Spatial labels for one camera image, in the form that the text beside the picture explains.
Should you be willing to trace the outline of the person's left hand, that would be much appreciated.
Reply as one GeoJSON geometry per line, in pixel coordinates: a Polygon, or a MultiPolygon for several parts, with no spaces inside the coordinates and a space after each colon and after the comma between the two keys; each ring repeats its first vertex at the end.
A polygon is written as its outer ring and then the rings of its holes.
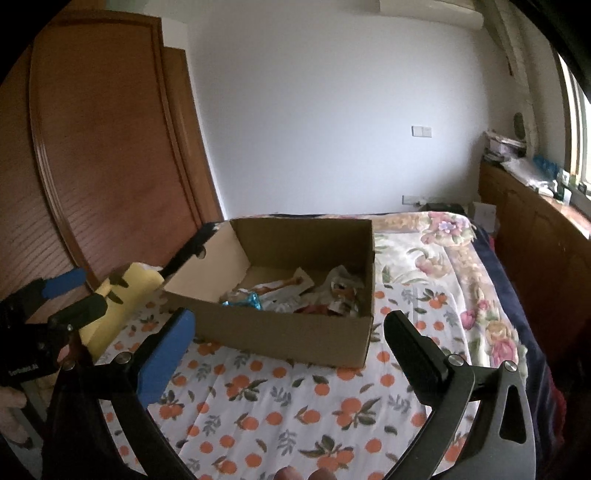
{"type": "Polygon", "coordinates": [[[2,436],[20,448],[33,446],[30,434],[15,415],[16,410],[26,406],[27,397],[21,391],[11,387],[0,388],[0,429],[2,436]]]}

